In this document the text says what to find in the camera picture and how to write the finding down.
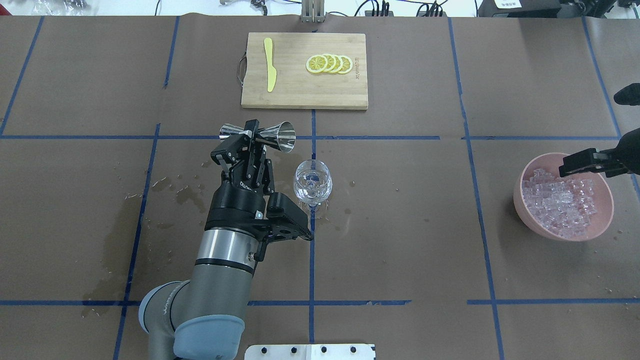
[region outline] yellow knife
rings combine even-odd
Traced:
[[[276,77],[278,72],[273,67],[273,40],[264,38],[264,52],[267,54],[267,91],[272,92],[276,86]]]

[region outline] pink bowl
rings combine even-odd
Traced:
[[[559,177],[558,167],[563,164],[562,159],[567,155],[568,154],[563,154],[561,152],[551,152],[549,154],[540,155],[531,160],[516,181],[516,186],[513,189],[513,204],[515,205],[518,216],[520,216],[522,222],[524,222],[524,224],[536,234],[542,235],[546,238],[563,241],[591,240],[602,235],[609,225],[611,225],[611,220],[613,219],[613,195],[611,195],[611,189],[609,189],[609,185],[607,185],[607,182],[604,180],[602,175],[594,174],[592,172],[571,175],[572,179],[591,179],[594,183],[594,195],[592,198],[598,213],[591,216],[591,225],[587,227],[586,234],[582,236],[566,239],[545,229],[545,227],[533,217],[533,214],[531,214],[529,209],[527,209],[524,199],[522,198],[522,181],[524,179],[529,180],[529,178],[533,176],[533,170],[543,168],[554,176]]]

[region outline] wooden cutting board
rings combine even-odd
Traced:
[[[264,38],[273,40],[273,66],[278,71],[272,92],[267,92]],[[351,72],[311,74],[307,59],[315,54],[346,55]],[[268,109],[366,110],[367,46],[364,34],[249,33],[242,107]]]

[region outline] lemon slice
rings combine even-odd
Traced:
[[[336,64],[338,64],[338,57],[334,54],[323,54],[323,56],[326,58],[328,64],[326,66],[326,68],[323,70],[323,72],[329,72],[331,70],[333,70],[336,66]]]
[[[331,69],[327,68],[325,70],[325,72],[329,72],[331,74],[335,74],[336,72],[338,72],[338,71],[340,71],[342,69],[342,64],[343,64],[343,60],[341,58],[342,55],[333,55],[333,54],[330,54],[330,55],[332,55],[335,58],[335,65]]]
[[[307,71],[317,74],[324,71],[329,65],[329,61],[324,55],[313,55],[307,60]]]
[[[353,68],[353,61],[351,61],[351,58],[345,55],[340,55],[339,58],[340,62],[342,62],[342,67],[338,70],[338,74],[346,74],[351,71],[351,68]]]

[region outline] white bracket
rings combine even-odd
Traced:
[[[376,360],[373,344],[252,345],[244,360]]]
[[[324,0],[302,0],[302,22],[324,22]]]

